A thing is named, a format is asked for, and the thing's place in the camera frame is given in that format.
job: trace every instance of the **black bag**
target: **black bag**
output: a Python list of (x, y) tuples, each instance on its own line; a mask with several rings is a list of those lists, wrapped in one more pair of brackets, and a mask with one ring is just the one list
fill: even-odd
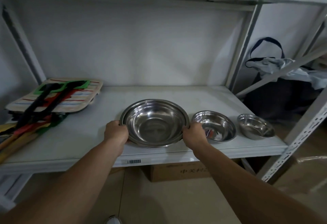
[[(264, 59), (251, 58), (252, 52), (263, 41), (277, 45), (282, 51), (281, 58), (285, 58), (281, 44), (271, 37), (266, 37), (258, 40), (253, 46), (248, 61), (261, 61)], [(260, 73), (258, 73), (252, 84), (260, 80)], [(245, 96), (243, 103), (255, 115), (266, 120), (288, 120), (293, 113), (303, 114), (320, 92), (321, 90), (314, 90), (310, 82), (279, 78), (277, 82), (269, 82), (249, 92)]]

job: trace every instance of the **barcode sticker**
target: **barcode sticker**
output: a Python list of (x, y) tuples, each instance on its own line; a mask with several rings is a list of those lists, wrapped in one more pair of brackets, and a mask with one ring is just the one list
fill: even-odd
[(141, 163), (141, 160), (127, 160), (127, 164), (137, 164)]

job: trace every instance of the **forearm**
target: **forearm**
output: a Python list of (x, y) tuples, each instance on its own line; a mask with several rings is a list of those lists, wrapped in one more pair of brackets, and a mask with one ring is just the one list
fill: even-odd
[(2, 223), (80, 223), (95, 203), (118, 156), (114, 143), (102, 142), (42, 193), (19, 204)]
[(208, 168), (242, 224), (323, 223), (313, 211), (257, 179), (210, 144), (194, 154)]

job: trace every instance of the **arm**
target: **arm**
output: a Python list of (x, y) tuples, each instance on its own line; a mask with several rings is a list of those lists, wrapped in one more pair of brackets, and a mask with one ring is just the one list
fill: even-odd
[(104, 140), (42, 193), (18, 204), (1, 223), (81, 223), (94, 205), (115, 160), (128, 139), (119, 121), (107, 124)]
[(242, 224), (325, 223), (312, 210), (257, 179), (211, 146), (201, 123), (184, 127), (183, 140), (208, 168)]

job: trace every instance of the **stainless steel bowl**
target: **stainless steel bowl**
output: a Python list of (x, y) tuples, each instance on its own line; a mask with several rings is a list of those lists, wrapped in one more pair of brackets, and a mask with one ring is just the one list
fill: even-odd
[(243, 114), (237, 118), (241, 132), (253, 140), (271, 138), (275, 136), (274, 127), (264, 119), (250, 114)]
[(187, 113), (177, 104), (146, 99), (125, 109), (120, 123), (127, 125), (129, 140), (146, 147), (164, 147), (182, 139), (182, 127), (189, 126)]
[(214, 111), (200, 111), (193, 115), (193, 122), (202, 123), (207, 139), (227, 142), (236, 137), (234, 123), (225, 115)]

